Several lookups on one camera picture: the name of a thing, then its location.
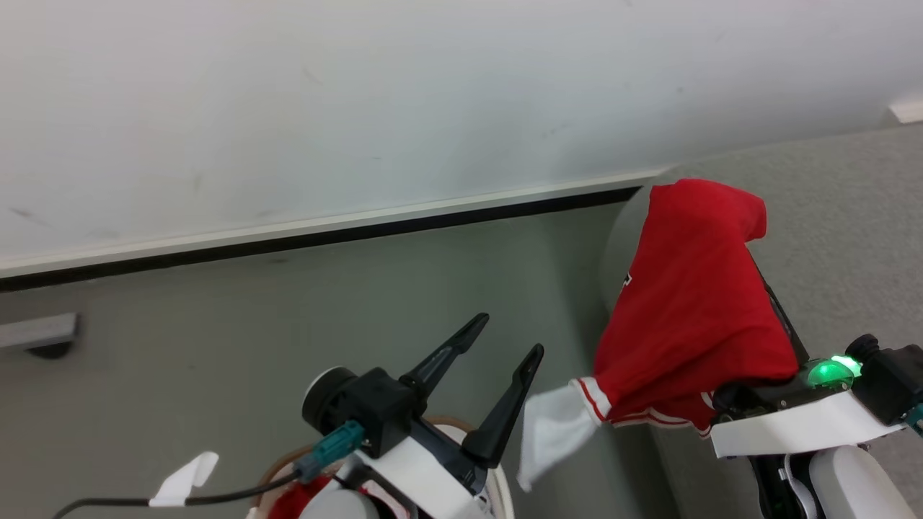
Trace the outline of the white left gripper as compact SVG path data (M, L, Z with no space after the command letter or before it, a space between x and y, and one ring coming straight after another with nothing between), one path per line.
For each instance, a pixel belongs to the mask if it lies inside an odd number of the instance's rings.
M416 398L428 399L488 322L487 313L476 314L399 382ZM356 451L355 468L366 470L369 479L405 506L412 518L498 518L498 464L543 357L544 345L531 348L476 430L456 418L423 418L412 425L409 437L383 456Z

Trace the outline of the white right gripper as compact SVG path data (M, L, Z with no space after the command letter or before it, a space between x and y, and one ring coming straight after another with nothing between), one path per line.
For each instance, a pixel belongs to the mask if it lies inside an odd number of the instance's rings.
M795 382L808 389L807 403L794 404L782 397L777 409L761 416L715 425L711 429L713 451L718 458L781 456L858 445L906 428L903 423L886 426L858 401L852 385L862 365L846 355L811 361L793 322L771 285L751 257L761 278L772 311L787 335L799 372Z

